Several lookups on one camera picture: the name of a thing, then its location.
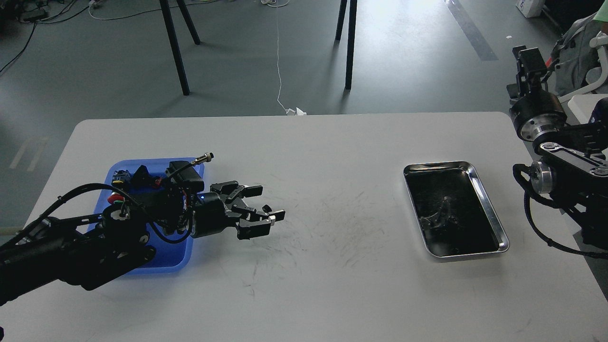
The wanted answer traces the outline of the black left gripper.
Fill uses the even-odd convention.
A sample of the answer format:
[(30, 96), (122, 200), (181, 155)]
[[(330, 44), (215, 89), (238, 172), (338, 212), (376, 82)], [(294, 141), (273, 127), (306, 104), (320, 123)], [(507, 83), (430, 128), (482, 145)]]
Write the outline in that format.
[(269, 235), (271, 227), (285, 219), (285, 210), (273, 210), (269, 204), (261, 209), (245, 203), (233, 203), (236, 199), (261, 196), (262, 185), (248, 186), (237, 181), (227, 181), (210, 185), (210, 192), (198, 193), (193, 202), (194, 228), (192, 238), (202, 238), (218, 234), (226, 227), (235, 227), (239, 240)]

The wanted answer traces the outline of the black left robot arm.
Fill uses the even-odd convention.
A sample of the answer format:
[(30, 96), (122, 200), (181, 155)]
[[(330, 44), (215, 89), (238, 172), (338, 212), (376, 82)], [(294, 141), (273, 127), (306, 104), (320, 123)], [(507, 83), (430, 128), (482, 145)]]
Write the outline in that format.
[[(115, 193), (91, 216), (58, 219), (51, 214), (93, 190)], [(256, 209), (246, 198), (261, 185), (217, 183), (202, 192), (198, 183), (163, 181), (150, 192), (126, 192), (101, 183), (74, 188), (1, 247), (1, 303), (54, 281), (91, 291), (162, 258), (166, 246), (214, 235), (228, 227), (240, 240), (267, 236), (286, 212)]]

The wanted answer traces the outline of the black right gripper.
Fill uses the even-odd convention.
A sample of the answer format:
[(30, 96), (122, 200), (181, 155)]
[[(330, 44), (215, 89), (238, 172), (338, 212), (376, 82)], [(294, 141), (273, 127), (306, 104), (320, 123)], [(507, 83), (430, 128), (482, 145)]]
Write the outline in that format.
[(567, 115), (558, 97), (547, 91), (548, 68), (536, 48), (515, 46), (512, 53), (517, 62), (515, 84), (507, 85), (509, 110), (515, 133), (523, 141), (533, 142), (546, 133), (565, 126)]

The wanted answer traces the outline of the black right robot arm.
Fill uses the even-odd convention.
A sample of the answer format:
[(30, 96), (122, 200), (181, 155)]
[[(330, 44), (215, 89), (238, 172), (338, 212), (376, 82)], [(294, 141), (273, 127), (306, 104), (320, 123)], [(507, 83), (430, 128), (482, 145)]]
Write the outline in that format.
[[(515, 181), (524, 190), (524, 212), (533, 231), (550, 247), (590, 258), (607, 258), (607, 100), (597, 102), (588, 123), (568, 125), (558, 98), (543, 84), (549, 70), (538, 48), (513, 48), (517, 81), (507, 87), (509, 117), (517, 136), (532, 143), (539, 159), (515, 164)], [(531, 200), (560, 209), (580, 227), (583, 243), (599, 252), (562, 245), (536, 227)]]

